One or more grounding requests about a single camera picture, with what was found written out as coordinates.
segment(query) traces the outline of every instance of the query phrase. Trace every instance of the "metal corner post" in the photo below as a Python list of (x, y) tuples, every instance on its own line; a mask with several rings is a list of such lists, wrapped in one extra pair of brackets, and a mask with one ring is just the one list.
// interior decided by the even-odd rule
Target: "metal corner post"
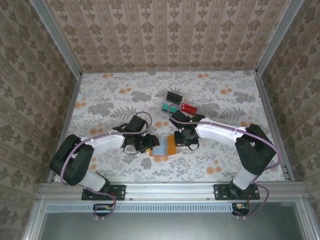
[(279, 46), (282, 38), (285, 36), (290, 24), (294, 20), (303, 2), (304, 0), (291, 0), (289, 2), (288, 7), (284, 11), (279, 24), (276, 26), (276, 29), (263, 52), (258, 65), (256, 66), (258, 75), (262, 75), (262, 73), (265, 71), (269, 61), (275, 54), (277, 47)]
[[(74, 86), (74, 90), (73, 90), (72, 97), (71, 97), (71, 100), (70, 100), (69, 108), (68, 108), (68, 111), (67, 111), (66, 116), (65, 116), (64, 124), (63, 124), (62, 131), (61, 131), (61, 135), (60, 135), (59, 142), (58, 142), (58, 145), (57, 145), (56, 149), (58, 149), (61, 146), (62, 142), (67, 137), (68, 130), (69, 130), (69, 125), (70, 125), (71, 118), (72, 118), (72, 114), (74, 112), (76, 101), (77, 101), (77, 97), (78, 97), (78, 94), (79, 94), (79, 91), (80, 91), (81, 81), (82, 81), (82, 79), (80, 78), (80, 79), (77, 79), (76, 82), (75, 82), (75, 86)], [(53, 181), (53, 179), (54, 179), (54, 172), (52, 170), (50, 170), (47, 182), (51, 183)]]
[(34, 9), (41, 18), (45, 28), (51, 35), (54, 43), (58, 47), (60, 53), (62, 54), (64, 60), (68, 64), (70, 70), (72, 71), (75, 79), (79, 80), (81, 78), (81, 67), (77, 63), (72, 50), (69, 48), (67, 42), (59, 31), (50, 11), (47, 9), (45, 1), (43, 0), (30, 0)]
[(262, 102), (262, 105), (264, 108), (265, 116), (266, 116), (266, 119), (269, 123), (270, 132), (272, 135), (272, 139), (274, 141), (274, 145), (276, 146), (277, 149), (279, 149), (279, 151), (282, 155), (283, 163), (285, 164), (285, 167), (287, 169), (287, 174), (289, 175), (290, 180), (295, 181), (295, 176), (292, 171), (292, 168), (291, 168), (288, 156), (287, 156), (287, 152), (286, 152), (284, 143), (283, 143), (281, 135), (280, 135), (277, 121), (276, 121), (274, 112), (272, 110), (271, 103), (269, 101), (267, 90), (265, 88), (263, 79), (260, 75), (255, 75), (254, 77), (255, 77), (255, 81), (256, 81), (256, 86), (257, 86), (259, 94), (260, 94), (261, 102)]
[(310, 207), (310, 203), (301, 199), (300, 201), (296, 201), (295, 205), (301, 219), (306, 239), (319, 240), (319, 228), (316, 224), (315, 216)]

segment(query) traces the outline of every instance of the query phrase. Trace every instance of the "cable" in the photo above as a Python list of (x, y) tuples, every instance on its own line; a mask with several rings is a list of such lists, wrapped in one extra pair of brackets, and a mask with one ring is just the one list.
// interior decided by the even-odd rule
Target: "cable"
[[(278, 156), (278, 162), (275, 163), (274, 165), (271, 165), (271, 166), (266, 167), (266, 168), (264, 169), (264, 171), (273, 169), (273, 168), (279, 166), (279, 165), (281, 164), (281, 162), (282, 162), (282, 156), (281, 156), (281, 154), (280, 154), (280, 151), (279, 151), (272, 143), (268, 142), (267, 140), (263, 139), (262, 137), (259, 137), (259, 136), (256, 136), (256, 135), (254, 135), (254, 134), (251, 134), (251, 133), (249, 133), (249, 132), (246, 132), (246, 131), (237, 129), (236, 127), (231, 127), (231, 126), (226, 126), (226, 125), (224, 125), (224, 124), (220, 124), (220, 123), (218, 123), (218, 122), (208, 122), (208, 121), (184, 122), (184, 121), (178, 121), (178, 120), (174, 119), (174, 118), (170, 115), (169, 112), (168, 112), (168, 116), (169, 116), (169, 118), (170, 118), (172, 121), (174, 121), (174, 122), (176, 122), (176, 123), (178, 123), (178, 124), (183, 124), (183, 125), (203, 124), (203, 125), (210, 125), (210, 126), (213, 125), (213, 126), (216, 126), (216, 127), (219, 127), (219, 128), (223, 128), (223, 129), (227, 129), (227, 130), (230, 130), (230, 131), (234, 131), (234, 132), (238, 132), (238, 133), (241, 133), (241, 134), (245, 134), (245, 135), (247, 135), (247, 136), (249, 136), (249, 137), (252, 137), (252, 138), (254, 138), (254, 139), (257, 139), (257, 140), (263, 142), (264, 144), (266, 144), (266, 145), (268, 145), (270, 148), (272, 148), (272, 149), (275, 151), (275, 153), (277, 154), (277, 156)], [(256, 178), (253, 180), (252, 183), (253, 183), (254, 185), (256, 185), (257, 187), (259, 187), (259, 188), (265, 189), (265, 190), (266, 190), (266, 197), (265, 197), (264, 201), (262, 202), (262, 204), (258, 207), (257, 210), (255, 210), (253, 213), (250, 213), (249, 215), (247, 215), (247, 216), (245, 216), (245, 217), (250, 217), (250, 216), (252, 216), (252, 215), (255, 215), (255, 214), (266, 204), (266, 202), (267, 202), (267, 200), (268, 200), (268, 198), (269, 198), (269, 190), (268, 190), (265, 186), (262, 186), (262, 185), (260, 185), (260, 184), (258, 184), (258, 183), (255, 182), (255, 181), (258, 179), (258, 177), (259, 177), (259, 176), (256, 176)]]
[[(110, 212), (108, 212), (105, 216), (101, 217), (101, 218), (107, 218), (109, 217), (113, 212), (114, 210), (116, 209), (116, 206), (117, 206), (117, 201), (116, 201), (116, 198), (108, 193), (105, 193), (105, 192), (99, 192), (99, 191), (95, 191), (95, 190), (92, 190), (91, 188), (88, 188), (88, 187), (85, 187), (86, 190), (94, 193), (94, 194), (98, 194), (98, 195), (104, 195), (104, 196), (107, 196), (109, 198), (111, 198), (113, 200), (113, 206), (112, 206), (112, 209), (110, 210)], [(97, 209), (98, 208), (101, 208), (101, 206), (104, 206), (103, 204), (97, 206), (95, 209), (94, 209), (94, 216), (96, 217), (96, 219), (98, 219), (98, 215), (97, 215)]]
[(124, 152), (125, 154), (127, 154), (127, 155), (136, 155), (136, 154), (140, 153), (140, 151), (137, 151), (137, 152), (135, 152), (135, 153), (127, 153), (127, 152), (125, 152), (125, 148), (126, 148), (127, 146), (125, 146), (125, 147), (123, 148), (123, 152)]
[[(135, 115), (139, 115), (139, 114), (147, 114), (149, 116), (149, 119), (150, 119), (150, 123), (149, 125), (147, 126), (147, 128), (145, 130), (142, 130), (142, 131), (138, 131), (138, 132), (108, 132), (108, 133), (105, 133), (105, 134), (101, 134), (101, 135), (98, 135), (98, 136), (94, 136), (94, 137), (91, 137), (91, 138), (87, 138), (83, 141), (81, 141), (80, 143), (78, 143), (72, 150), (71, 152), (69, 153), (69, 155), (67, 156), (63, 166), (62, 166), (62, 169), (61, 169), (61, 172), (60, 172), (60, 182), (61, 184), (63, 185), (67, 185), (66, 183), (64, 183), (64, 174), (65, 174), (65, 170), (66, 170), (66, 167), (72, 157), (72, 155), (77, 151), (78, 148), (80, 148), (83, 144), (87, 143), (87, 142), (90, 142), (90, 141), (93, 141), (93, 140), (98, 140), (98, 139), (101, 139), (101, 138), (104, 138), (106, 136), (109, 136), (109, 135), (112, 135), (112, 136), (121, 136), (121, 135), (141, 135), (141, 134), (144, 134), (146, 132), (148, 132), (151, 128), (151, 125), (152, 125), (152, 117), (151, 115), (146, 112), (146, 111), (139, 111), (137, 112)], [(116, 207), (116, 199), (111, 196), (110, 194), (108, 193), (104, 193), (104, 192), (98, 192), (98, 191), (94, 191), (90, 188), (87, 188), (87, 190), (89, 190), (90, 192), (94, 193), (94, 194), (99, 194), (99, 195), (105, 195), (105, 196), (108, 196), (110, 198), (113, 199), (113, 208), (112, 210), (105, 216), (109, 216), (115, 209)]]
[(199, 148), (199, 146), (200, 146), (200, 144), (199, 144), (199, 142), (198, 142), (198, 146), (197, 146), (195, 149), (192, 149), (192, 148), (190, 147), (190, 145), (187, 146), (187, 147), (188, 147), (188, 149), (190, 149), (191, 151), (195, 151), (195, 150), (197, 150), (197, 149)]
[(248, 204), (249, 207), (250, 207), (250, 196), (249, 196), (249, 193), (247, 193), (247, 195), (248, 195), (248, 201), (246, 201), (246, 204)]

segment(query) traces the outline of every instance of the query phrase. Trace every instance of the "black motor joint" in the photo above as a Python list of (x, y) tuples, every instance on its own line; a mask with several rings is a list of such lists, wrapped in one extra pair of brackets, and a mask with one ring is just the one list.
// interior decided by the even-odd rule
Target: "black motor joint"
[[(137, 133), (141, 132), (143, 127), (146, 125), (148, 127), (148, 123), (142, 118), (134, 115), (129, 123), (124, 123), (120, 126), (114, 127), (113, 130), (124, 133)], [(127, 146), (134, 146), (137, 153), (144, 153), (147, 149), (153, 149), (153, 147), (159, 146), (159, 140), (155, 135), (151, 135), (150, 133), (142, 136), (141, 134), (124, 134), (125, 137), (122, 148), (125, 149)]]
[[(183, 114), (180, 110), (177, 110), (174, 114), (172, 114), (172, 118), (180, 122), (190, 123), (199, 122), (201, 119), (204, 119), (205, 116), (196, 114), (191, 118)], [(190, 148), (191, 145), (198, 145), (199, 147), (199, 136), (196, 132), (197, 124), (182, 124), (177, 123), (171, 119), (170, 122), (180, 130), (174, 132), (174, 140), (176, 146), (187, 146)]]

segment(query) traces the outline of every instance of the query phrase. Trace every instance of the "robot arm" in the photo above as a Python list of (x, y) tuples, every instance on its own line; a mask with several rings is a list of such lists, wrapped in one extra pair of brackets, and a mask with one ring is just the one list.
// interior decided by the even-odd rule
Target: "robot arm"
[[(176, 111), (172, 115), (172, 118), (180, 122), (215, 123), (200, 114), (196, 114), (190, 118), (181, 111)], [(234, 127), (226, 124), (217, 123), (220, 126), (226, 126), (227, 129), (211, 124), (182, 124), (172, 119), (170, 119), (170, 121), (180, 129), (179, 132), (175, 132), (175, 136), (180, 136), (179, 139), (182, 139), (184, 146), (189, 146), (194, 143), (195, 140), (198, 141), (198, 138), (206, 138), (224, 143), (237, 150), (242, 167), (230, 182), (231, 194), (234, 195), (235, 198), (240, 196), (242, 191), (246, 190), (252, 181), (263, 173), (276, 154), (267, 144), (246, 134), (229, 130), (234, 129)], [(251, 124), (247, 128), (238, 127), (237, 129), (258, 136), (270, 143), (270, 140), (258, 125)]]
[[(62, 167), (71, 150), (87, 137), (79, 138), (76, 135), (69, 135), (58, 149), (49, 167), (59, 176)], [(99, 192), (106, 184), (107, 179), (89, 169), (93, 156), (102, 154), (111, 149), (119, 149), (123, 146), (125, 137), (122, 135), (108, 135), (99, 140), (92, 140), (83, 144), (72, 156), (63, 174), (63, 180), (70, 186), (81, 185)]]
[(125, 148), (128, 145), (134, 146), (135, 149), (141, 153), (144, 153), (147, 149), (158, 146), (159, 140), (156, 136), (150, 134), (142, 136), (139, 134), (144, 125), (148, 127), (145, 120), (134, 115), (129, 123), (113, 128), (118, 132), (123, 132), (123, 135), (121, 133), (110, 133), (97, 139), (90, 137), (80, 138), (74, 134), (69, 135), (52, 158), (49, 167), (61, 176), (61, 171), (71, 151), (79, 143), (85, 141), (85, 144), (79, 146), (65, 166), (63, 180), (70, 186), (81, 185), (96, 192), (108, 192), (110, 182), (97, 172), (89, 169), (92, 157), (111, 149)]

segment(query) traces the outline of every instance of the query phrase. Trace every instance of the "gray leaf pattern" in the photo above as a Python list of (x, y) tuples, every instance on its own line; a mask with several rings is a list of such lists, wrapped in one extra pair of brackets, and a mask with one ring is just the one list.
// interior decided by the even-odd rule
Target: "gray leaf pattern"
[[(150, 133), (166, 138), (177, 131), (161, 111), (168, 91), (182, 95), (182, 102), (197, 104), (198, 112), (214, 121), (244, 127), (254, 123), (271, 139), (251, 71), (85, 73), (68, 133), (79, 137), (105, 134), (127, 123), (135, 113), (146, 111), (153, 121)], [(139, 116), (149, 121), (148, 116)], [(11, 141), (16, 137), (10, 129), (1, 134)], [(178, 147), (171, 156), (149, 156), (147, 152), (128, 155), (123, 149), (113, 149), (92, 156), (90, 169), (113, 182), (230, 181), (241, 167), (237, 151), (210, 139), (200, 138), (199, 143), (196, 151)], [(136, 150), (127, 146), (125, 152)], [(276, 168), (259, 180), (281, 181), (283, 173)]]

